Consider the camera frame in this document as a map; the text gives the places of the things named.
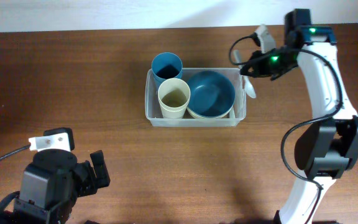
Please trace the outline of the white plastic spoon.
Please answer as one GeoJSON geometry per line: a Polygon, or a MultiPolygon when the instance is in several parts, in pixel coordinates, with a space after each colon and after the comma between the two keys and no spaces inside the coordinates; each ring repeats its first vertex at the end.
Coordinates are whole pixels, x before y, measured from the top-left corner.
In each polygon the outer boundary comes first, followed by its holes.
{"type": "MultiPolygon", "coordinates": [[[[242,58],[241,58],[241,55],[238,50],[233,51],[233,56],[234,56],[236,63],[242,62],[242,60],[241,60],[242,58]]],[[[242,76],[242,79],[244,81],[244,88],[245,88],[246,94],[251,98],[256,98],[256,92],[254,90],[253,85],[251,84],[251,82],[249,80],[249,77],[242,76]]]]}

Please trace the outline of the blue bowl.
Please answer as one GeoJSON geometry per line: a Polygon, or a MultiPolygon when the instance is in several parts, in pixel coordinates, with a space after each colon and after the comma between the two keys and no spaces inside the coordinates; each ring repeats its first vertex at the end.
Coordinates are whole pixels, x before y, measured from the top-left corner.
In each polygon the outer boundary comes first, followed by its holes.
{"type": "Polygon", "coordinates": [[[191,90],[188,107],[203,116],[218,116],[229,111],[236,99],[232,82],[222,73],[202,71],[187,81],[191,90]]]}

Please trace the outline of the cream bowl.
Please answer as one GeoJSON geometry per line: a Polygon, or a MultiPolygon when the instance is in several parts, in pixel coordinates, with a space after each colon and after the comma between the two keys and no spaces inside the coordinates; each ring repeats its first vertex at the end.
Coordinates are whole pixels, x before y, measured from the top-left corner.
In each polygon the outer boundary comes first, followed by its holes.
{"type": "Polygon", "coordinates": [[[221,119],[221,118],[235,118],[235,112],[234,112],[234,108],[232,107],[229,111],[220,114],[218,116],[203,116],[200,115],[198,113],[195,113],[194,111],[192,111],[189,107],[186,108],[187,111],[189,112],[189,114],[194,118],[194,119],[221,119]]]}
{"type": "Polygon", "coordinates": [[[222,114],[219,116],[202,116],[199,114],[190,114],[194,119],[221,119],[221,118],[225,118],[227,116],[227,114],[222,114]]]}

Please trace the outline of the cream cup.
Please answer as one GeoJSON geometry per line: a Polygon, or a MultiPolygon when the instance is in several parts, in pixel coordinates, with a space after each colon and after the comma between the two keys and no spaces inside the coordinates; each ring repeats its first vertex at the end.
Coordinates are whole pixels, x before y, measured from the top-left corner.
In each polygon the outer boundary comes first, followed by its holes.
{"type": "Polygon", "coordinates": [[[163,118],[167,119],[182,119],[187,107],[185,105],[172,108],[166,105],[160,105],[163,118]]]}
{"type": "Polygon", "coordinates": [[[182,79],[170,78],[159,86],[157,96],[160,104],[166,109],[179,110],[188,106],[191,90],[182,79]]]}

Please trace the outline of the blue cup front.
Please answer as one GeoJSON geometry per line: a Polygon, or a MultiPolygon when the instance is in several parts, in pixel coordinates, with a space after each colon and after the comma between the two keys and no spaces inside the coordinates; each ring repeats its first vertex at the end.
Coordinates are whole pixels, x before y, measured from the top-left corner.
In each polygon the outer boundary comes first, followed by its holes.
{"type": "Polygon", "coordinates": [[[183,62],[180,57],[171,52],[160,53],[152,60],[151,69],[154,78],[163,82],[169,78],[181,78],[183,62]]]}

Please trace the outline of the blue cup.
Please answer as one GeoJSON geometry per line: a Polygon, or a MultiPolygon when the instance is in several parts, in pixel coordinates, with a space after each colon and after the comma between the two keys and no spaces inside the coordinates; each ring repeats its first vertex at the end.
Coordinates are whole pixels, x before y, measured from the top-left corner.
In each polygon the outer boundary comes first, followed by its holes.
{"type": "Polygon", "coordinates": [[[160,77],[156,77],[156,76],[153,76],[153,78],[154,78],[155,86],[156,86],[157,89],[165,81],[164,78],[160,78],[160,77]]]}
{"type": "Polygon", "coordinates": [[[171,52],[160,53],[152,60],[151,69],[154,78],[163,82],[169,78],[181,78],[183,62],[180,57],[171,52]]]}

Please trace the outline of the white plastic fork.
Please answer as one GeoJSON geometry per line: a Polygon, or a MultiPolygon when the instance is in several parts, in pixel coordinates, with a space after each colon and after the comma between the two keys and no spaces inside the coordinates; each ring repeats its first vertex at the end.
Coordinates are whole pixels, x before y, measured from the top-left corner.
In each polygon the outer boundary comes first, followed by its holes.
{"type": "Polygon", "coordinates": [[[235,117],[234,107],[232,107],[229,112],[229,119],[234,119],[235,117]]]}

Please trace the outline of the blue cup back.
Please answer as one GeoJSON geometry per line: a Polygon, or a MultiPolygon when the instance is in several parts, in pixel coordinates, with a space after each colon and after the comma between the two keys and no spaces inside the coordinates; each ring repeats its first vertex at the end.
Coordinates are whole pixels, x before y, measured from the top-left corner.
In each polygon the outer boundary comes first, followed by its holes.
{"type": "Polygon", "coordinates": [[[160,78],[160,77],[156,77],[156,76],[153,76],[153,78],[154,78],[155,86],[156,86],[157,89],[165,81],[164,78],[160,78]]]}

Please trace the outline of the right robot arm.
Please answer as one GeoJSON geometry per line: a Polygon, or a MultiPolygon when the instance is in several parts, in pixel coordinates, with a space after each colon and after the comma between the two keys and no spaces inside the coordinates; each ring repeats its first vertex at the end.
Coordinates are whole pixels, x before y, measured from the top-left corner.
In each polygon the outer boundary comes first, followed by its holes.
{"type": "Polygon", "coordinates": [[[236,51],[229,60],[246,77],[276,80],[294,68],[305,78],[312,118],[295,144],[295,182],[274,223],[311,223],[327,190],[358,160],[358,114],[344,87],[337,62],[337,40],[329,26],[316,26],[309,9],[285,15],[284,45],[276,47],[265,26],[250,38],[259,47],[243,62],[236,51]]]}

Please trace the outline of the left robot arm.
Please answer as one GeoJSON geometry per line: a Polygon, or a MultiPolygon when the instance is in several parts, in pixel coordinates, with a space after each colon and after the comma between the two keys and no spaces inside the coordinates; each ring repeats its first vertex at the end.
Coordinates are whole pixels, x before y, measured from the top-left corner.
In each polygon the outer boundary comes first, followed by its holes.
{"type": "Polygon", "coordinates": [[[0,201],[0,223],[66,223],[78,198],[109,186],[103,152],[78,162],[74,148],[71,128],[49,129],[29,138],[20,150],[35,155],[24,170],[20,190],[0,201]]]}

